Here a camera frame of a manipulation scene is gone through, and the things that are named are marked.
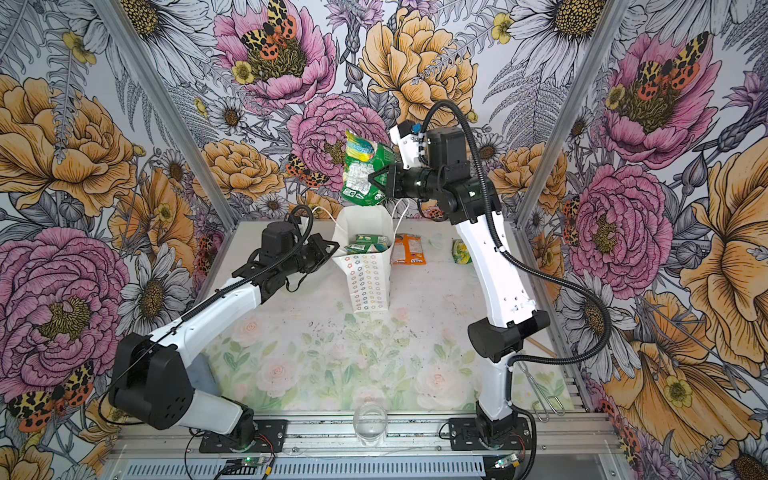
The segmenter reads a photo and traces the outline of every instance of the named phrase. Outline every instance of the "mounting plate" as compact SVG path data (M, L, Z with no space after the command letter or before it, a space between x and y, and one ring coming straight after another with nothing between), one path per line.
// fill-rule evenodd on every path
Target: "mounting plate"
M275 449L275 453L283 451L283 441L285 440L287 420L256 420L253 422L258 435L264 435ZM205 432L200 441L200 453L269 453L271 452L269 444L263 440L256 441L248 449L239 451L235 449L232 440L223 435L213 432Z
M451 436L451 450L454 452L467 452L469 450L522 450L520 440L528 452L531 451L531 432L528 422L518 419L518 424L504 437L504 442L497 448L490 449L480 441L480 431L475 424L475 419L448 419L449 434Z

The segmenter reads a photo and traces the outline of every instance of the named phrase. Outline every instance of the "white paper bag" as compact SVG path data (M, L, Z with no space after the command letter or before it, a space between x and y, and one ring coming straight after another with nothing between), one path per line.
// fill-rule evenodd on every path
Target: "white paper bag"
M389 248L381 253L358 253L350 255L344 247L355 242L358 233L386 235ZM389 212L381 205L344 207L336 218L333 241L341 246L333 261L346 274L349 297L356 312L373 312L389 308L389 272L392 266L392 244L395 243L395 229Z

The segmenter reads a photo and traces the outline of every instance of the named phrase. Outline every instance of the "green snack bag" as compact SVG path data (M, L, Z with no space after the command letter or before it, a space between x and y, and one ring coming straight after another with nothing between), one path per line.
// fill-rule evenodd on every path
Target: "green snack bag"
M353 243L344 247L347 253L381 253L388 247L381 243Z
M370 233L358 233L355 235L355 243L384 243L389 245L386 235L372 235Z
M346 166L342 196L354 204L369 207L384 200L384 192L368 182L368 175L395 161L395 153L384 144L358 137L346 131ZM386 174L377 181L384 184Z
M460 263L461 265L472 263L472 258L469 256L467 246L458 238L453 239L451 254L453 255L453 263Z

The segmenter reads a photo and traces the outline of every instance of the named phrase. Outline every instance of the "orange snack bag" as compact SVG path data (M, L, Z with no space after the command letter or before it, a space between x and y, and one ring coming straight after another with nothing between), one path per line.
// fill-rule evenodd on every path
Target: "orange snack bag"
M426 265L420 235L398 233L392 247L392 265Z

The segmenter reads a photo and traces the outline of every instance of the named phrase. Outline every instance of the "vent grille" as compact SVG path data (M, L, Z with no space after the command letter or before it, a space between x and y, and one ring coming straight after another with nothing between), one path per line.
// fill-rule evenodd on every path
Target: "vent grille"
M192 478L208 480L224 466L223 459L190 460ZM242 467L222 480L260 480L264 466ZM478 478L485 475L482 457L412 458L278 458L270 480L292 478ZM121 480L187 480L181 460L131 460Z

